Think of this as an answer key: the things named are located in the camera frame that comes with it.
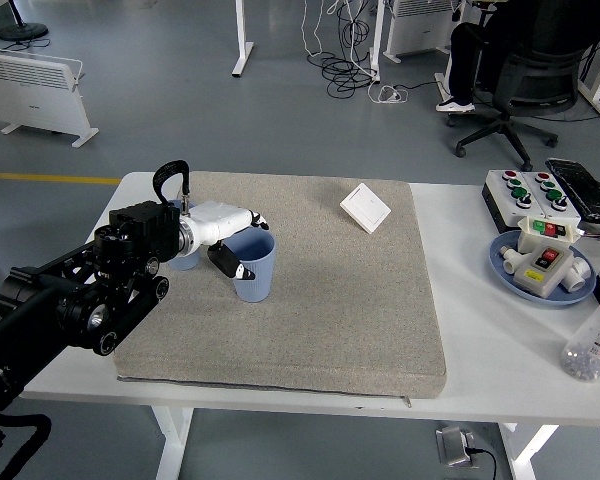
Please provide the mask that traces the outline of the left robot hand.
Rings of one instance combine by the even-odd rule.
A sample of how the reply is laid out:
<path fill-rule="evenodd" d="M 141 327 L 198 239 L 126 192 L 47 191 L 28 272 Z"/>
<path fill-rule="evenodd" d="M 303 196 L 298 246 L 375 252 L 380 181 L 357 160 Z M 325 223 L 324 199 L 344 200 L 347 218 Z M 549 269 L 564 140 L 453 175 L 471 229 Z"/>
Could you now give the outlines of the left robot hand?
<path fill-rule="evenodd" d="M 248 227 L 269 229 L 268 222 L 255 211 L 220 203 L 206 201 L 182 214 L 180 229 L 185 240 L 182 254 L 207 246 L 209 260 L 228 278 L 254 280 L 256 275 L 243 265 L 237 255 L 224 244 L 224 241 Z"/>

